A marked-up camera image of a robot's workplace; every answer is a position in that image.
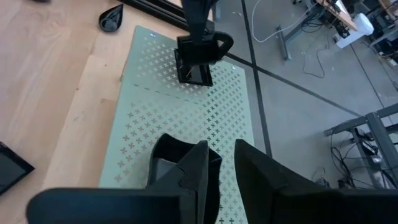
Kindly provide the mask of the green perforated metal shelf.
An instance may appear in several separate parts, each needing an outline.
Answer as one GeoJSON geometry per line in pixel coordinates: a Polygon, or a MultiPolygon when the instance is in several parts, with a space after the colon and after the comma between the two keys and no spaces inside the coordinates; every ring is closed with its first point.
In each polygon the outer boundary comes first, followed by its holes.
{"type": "Polygon", "coordinates": [[[248,224],[234,168],[234,143],[264,150],[256,82],[230,58],[211,66],[213,86],[180,83],[175,40],[137,26],[124,69],[99,186],[143,188],[155,142],[167,133],[181,141],[208,141],[222,157],[216,224],[248,224]]]}

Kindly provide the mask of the black power strip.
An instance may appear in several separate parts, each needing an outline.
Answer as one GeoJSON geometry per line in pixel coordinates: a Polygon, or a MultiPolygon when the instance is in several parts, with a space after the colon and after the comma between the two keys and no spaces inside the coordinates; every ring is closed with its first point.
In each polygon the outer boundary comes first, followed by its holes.
{"type": "Polygon", "coordinates": [[[374,138],[371,133],[365,133],[362,129],[355,128],[354,133],[358,138],[361,151],[364,157],[370,162],[372,166],[381,165],[382,157],[379,155],[379,148],[371,144],[374,138]]]}

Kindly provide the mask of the white trash bin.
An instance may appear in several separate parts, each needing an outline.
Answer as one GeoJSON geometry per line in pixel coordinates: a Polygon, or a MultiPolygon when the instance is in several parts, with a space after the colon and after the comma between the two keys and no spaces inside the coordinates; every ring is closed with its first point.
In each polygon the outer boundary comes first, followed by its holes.
{"type": "Polygon", "coordinates": [[[356,25],[356,30],[344,26],[336,27],[337,33],[333,36],[333,39],[341,49],[362,38],[362,36],[369,36],[374,32],[373,25],[363,13],[357,14],[353,22],[356,25]]]}

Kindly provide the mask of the black teardrop mini plate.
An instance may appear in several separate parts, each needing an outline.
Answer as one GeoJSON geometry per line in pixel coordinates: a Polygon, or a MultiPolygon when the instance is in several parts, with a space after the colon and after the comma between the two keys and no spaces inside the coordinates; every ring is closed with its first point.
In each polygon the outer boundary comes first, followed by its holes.
{"type": "Polygon", "coordinates": [[[98,25],[104,32],[116,32],[123,21],[124,5],[119,4],[103,12],[98,19],[98,25]]]}

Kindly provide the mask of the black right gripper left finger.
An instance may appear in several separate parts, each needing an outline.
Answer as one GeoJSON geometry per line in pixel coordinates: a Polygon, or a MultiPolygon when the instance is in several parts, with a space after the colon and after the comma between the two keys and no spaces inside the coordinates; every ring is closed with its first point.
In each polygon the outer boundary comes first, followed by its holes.
{"type": "Polygon", "coordinates": [[[52,188],[30,199],[29,224],[206,224],[209,147],[195,144],[144,189],[52,188]]]}

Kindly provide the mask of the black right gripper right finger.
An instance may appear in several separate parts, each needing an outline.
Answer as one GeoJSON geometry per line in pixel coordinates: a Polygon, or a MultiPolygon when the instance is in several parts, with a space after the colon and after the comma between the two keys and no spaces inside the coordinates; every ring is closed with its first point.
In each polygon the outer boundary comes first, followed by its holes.
{"type": "Polygon", "coordinates": [[[398,224],[398,190],[328,189],[242,139],[234,163],[249,224],[398,224]]]}

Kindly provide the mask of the grey-legged wooden desk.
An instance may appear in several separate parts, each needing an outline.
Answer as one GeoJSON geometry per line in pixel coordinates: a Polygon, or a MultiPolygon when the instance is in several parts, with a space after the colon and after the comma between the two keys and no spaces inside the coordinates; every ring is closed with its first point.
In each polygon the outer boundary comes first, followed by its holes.
{"type": "Polygon", "coordinates": [[[387,108],[368,113],[355,119],[347,120],[324,131],[325,136],[348,132],[348,139],[343,141],[357,148],[359,156],[350,157],[349,152],[342,154],[341,147],[330,146],[331,159],[339,173],[343,176],[338,180],[340,188],[351,189],[398,189],[398,142],[393,142],[391,134],[398,134],[398,123],[385,126],[382,119],[398,114],[398,103],[387,108]],[[382,164],[372,166],[359,148],[358,138],[354,129],[362,129],[371,133],[379,148],[382,164]]]}
{"type": "Polygon", "coordinates": [[[324,14],[338,19],[345,27],[348,27],[351,30],[358,30],[357,25],[354,23],[353,18],[348,13],[342,0],[294,0],[294,2],[295,1],[303,1],[307,6],[307,10],[296,22],[286,28],[278,26],[275,32],[280,42],[284,60],[291,59],[290,52],[288,50],[289,42],[298,36],[304,30],[305,26],[308,26],[309,23],[317,20],[324,14]]]}

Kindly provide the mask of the black wavy-edged mini plate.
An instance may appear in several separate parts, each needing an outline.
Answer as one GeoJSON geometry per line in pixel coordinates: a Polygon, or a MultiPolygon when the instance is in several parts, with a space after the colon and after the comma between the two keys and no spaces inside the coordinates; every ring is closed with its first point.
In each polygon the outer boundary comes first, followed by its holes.
{"type": "Polygon", "coordinates": [[[163,134],[152,150],[146,189],[178,197],[184,224],[215,224],[222,161],[207,141],[191,144],[163,134]]]}

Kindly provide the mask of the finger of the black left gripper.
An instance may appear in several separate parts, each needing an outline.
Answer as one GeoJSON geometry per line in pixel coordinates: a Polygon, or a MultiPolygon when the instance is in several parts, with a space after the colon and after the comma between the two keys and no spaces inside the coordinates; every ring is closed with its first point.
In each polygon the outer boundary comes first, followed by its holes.
{"type": "Polygon", "coordinates": [[[212,37],[204,39],[197,46],[197,60],[199,64],[214,64],[217,59],[218,47],[212,37]]]}
{"type": "Polygon", "coordinates": [[[195,45],[190,37],[177,38],[177,50],[184,65],[196,65],[195,45]]]}

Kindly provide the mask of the black square mini plate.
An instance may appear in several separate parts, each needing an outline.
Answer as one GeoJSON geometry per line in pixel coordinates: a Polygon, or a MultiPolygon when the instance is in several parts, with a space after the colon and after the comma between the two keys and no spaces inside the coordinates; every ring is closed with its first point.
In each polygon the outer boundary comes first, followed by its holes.
{"type": "Polygon", "coordinates": [[[35,169],[0,141],[0,196],[35,169]]]}
{"type": "Polygon", "coordinates": [[[177,77],[180,83],[188,83],[200,86],[213,86],[209,65],[184,65],[178,49],[174,49],[174,55],[177,77]]]}

